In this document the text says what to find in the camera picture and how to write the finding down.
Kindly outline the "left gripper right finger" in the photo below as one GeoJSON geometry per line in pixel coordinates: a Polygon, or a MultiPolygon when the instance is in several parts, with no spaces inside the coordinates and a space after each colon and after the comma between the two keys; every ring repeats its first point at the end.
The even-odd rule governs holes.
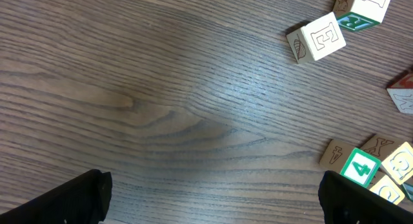
{"type": "Polygon", "coordinates": [[[325,224],[412,224],[412,213],[328,170],[319,184],[325,224]]]}

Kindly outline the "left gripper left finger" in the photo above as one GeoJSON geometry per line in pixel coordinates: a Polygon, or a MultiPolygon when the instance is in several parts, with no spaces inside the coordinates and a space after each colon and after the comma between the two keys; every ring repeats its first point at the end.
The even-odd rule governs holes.
{"type": "Polygon", "coordinates": [[[98,224],[106,219],[112,175],[92,169],[1,214],[1,224],[98,224]]]}

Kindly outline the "green number four block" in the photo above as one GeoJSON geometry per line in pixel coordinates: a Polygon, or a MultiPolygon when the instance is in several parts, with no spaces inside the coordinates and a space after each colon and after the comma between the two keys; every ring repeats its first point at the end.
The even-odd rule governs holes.
{"type": "Polygon", "coordinates": [[[381,161],[357,147],[333,139],[328,144],[319,164],[367,188],[376,175],[381,161]]]}

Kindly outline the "yellow block lower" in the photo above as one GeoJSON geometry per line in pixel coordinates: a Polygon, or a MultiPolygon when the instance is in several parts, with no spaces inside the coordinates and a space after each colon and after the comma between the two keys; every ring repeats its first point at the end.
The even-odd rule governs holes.
{"type": "Polygon", "coordinates": [[[381,171],[376,172],[367,189],[395,205],[405,199],[405,194],[399,186],[381,171]]]}

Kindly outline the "yellow block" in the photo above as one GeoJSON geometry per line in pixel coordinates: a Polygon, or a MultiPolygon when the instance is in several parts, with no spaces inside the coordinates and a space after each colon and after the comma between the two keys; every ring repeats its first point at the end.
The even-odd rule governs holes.
{"type": "Polygon", "coordinates": [[[376,134],[361,148],[381,161],[380,169],[402,185],[412,177],[412,145],[395,137],[376,134]]]}
{"type": "Polygon", "coordinates": [[[381,171],[376,172],[367,189],[395,205],[405,199],[405,194],[399,186],[381,171]]]}

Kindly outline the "yellow block upper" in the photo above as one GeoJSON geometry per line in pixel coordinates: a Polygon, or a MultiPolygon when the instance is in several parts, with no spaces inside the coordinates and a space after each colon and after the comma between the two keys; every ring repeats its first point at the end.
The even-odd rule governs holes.
{"type": "Polygon", "coordinates": [[[412,145],[395,137],[376,134],[361,148],[381,161],[380,169],[402,185],[412,177],[412,145]]]}

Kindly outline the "white block blue side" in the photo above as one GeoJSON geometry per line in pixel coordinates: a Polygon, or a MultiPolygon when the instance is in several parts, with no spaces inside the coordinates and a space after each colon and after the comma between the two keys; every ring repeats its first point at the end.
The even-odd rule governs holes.
{"type": "Polygon", "coordinates": [[[390,85],[387,92],[401,113],[412,114],[412,73],[390,85]]]}

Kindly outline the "white block red side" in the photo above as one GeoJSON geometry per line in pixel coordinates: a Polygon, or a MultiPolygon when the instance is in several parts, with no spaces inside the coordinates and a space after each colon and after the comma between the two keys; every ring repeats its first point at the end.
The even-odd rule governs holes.
{"type": "Polygon", "coordinates": [[[298,64],[317,61],[346,46],[333,12],[298,28],[286,37],[298,64]]]}

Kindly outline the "white block green side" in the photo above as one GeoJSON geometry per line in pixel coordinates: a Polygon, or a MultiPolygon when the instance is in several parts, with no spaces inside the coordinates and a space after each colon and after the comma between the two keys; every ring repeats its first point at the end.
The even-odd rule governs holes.
{"type": "Polygon", "coordinates": [[[383,22],[390,0],[336,0],[333,13],[338,25],[351,32],[383,22]]]}

